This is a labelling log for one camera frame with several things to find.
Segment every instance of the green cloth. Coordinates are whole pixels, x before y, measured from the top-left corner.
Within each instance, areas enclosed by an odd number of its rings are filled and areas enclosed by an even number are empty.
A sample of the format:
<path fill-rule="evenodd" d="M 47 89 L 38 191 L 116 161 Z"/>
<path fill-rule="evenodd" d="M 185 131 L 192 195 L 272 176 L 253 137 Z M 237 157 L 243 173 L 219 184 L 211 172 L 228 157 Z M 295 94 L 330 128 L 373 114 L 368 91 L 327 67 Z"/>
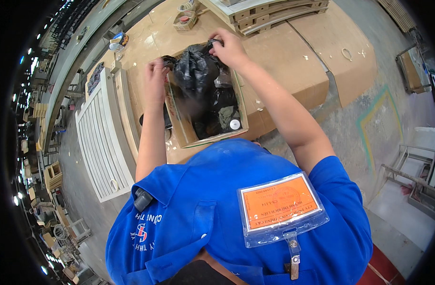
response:
<path fill-rule="evenodd" d="M 239 118 L 240 113 L 233 111 L 233 106 L 224 107 L 219 110 L 219 123 L 222 129 L 228 128 L 230 120 L 233 118 Z"/>

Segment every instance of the clear plastic badge holder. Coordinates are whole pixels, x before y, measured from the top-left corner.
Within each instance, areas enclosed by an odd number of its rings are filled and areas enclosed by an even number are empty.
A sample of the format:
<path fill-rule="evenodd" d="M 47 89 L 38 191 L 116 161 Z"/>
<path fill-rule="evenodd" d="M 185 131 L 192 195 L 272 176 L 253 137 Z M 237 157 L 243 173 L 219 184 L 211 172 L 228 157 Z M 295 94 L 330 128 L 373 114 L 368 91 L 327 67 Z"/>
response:
<path fill-rule="evenodd" d="M 303 171 L 238 189 L 238 202 L 247 248 L 295 237 L 329 221 Z"/>

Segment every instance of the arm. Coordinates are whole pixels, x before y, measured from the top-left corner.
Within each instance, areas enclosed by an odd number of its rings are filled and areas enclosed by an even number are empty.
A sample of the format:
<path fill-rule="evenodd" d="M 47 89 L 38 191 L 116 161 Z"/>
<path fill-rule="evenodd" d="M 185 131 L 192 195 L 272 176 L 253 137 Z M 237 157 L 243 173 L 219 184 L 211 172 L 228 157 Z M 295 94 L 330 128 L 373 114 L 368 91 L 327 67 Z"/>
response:
<path fill-rule="evenodd" d="M 251 85 L 292 150 L 298 166 L 309 174 L 323 158 L 334 156 L 331 143 L 316 120 L 295 97 L 249 59 L 240 39 L 225 29 L 218 29 L 210 38 L 215 36 L 221 37 L 224 47 L 214 42 L 210 53 L 235 69 Z"/>
<path fill-rule="evenodd" d="M 167 163 L 165 152 L 164 78 L 169 69 L 163 69 L 164 63 L 158 58 L 145 66 L 145 97 L 143 128 L 138 148 L 135 181 L 145 178 L 151 171 Z"/>

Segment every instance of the white bottle cap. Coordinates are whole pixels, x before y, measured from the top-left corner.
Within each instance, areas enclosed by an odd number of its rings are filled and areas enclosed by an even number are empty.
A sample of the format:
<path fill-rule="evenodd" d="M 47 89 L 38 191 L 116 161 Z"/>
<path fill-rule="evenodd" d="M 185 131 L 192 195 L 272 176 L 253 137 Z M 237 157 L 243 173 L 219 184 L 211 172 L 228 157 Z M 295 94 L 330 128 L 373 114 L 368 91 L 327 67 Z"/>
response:
<path fill-rule="evenodd" d="M 239 129 L 240 126 L 241 126 L 241 123 L 237 119 L 233 119 L 230 121 L 230 128 L 231 129 Z"/>

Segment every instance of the hand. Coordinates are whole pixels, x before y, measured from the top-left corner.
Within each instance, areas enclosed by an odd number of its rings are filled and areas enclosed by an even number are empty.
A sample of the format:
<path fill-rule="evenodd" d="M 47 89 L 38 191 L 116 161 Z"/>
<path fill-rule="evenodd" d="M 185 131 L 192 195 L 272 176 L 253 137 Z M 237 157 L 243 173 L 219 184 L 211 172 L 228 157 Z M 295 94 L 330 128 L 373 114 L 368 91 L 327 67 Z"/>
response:
<path fill-rule="evenodd" d="M 238 71 L 251 61 L 244 51 L 240 39 L 236 35 L 226 29 L 218 28 L 210 35 L 210 39 L 215 36 L 218 36 L 218 38 L 224 42 L 224 46 L 218 42 L 214 42 L 213 48 L 210 49 L 210 54 L 218 57 L 225 65 Z"/>
<path fill-rule="evenodd" d="M 145 110 L 163 108 L 165 103 L 164 78 L 169 72 L 162 59 L 158 58 L 145 65 Z"/>

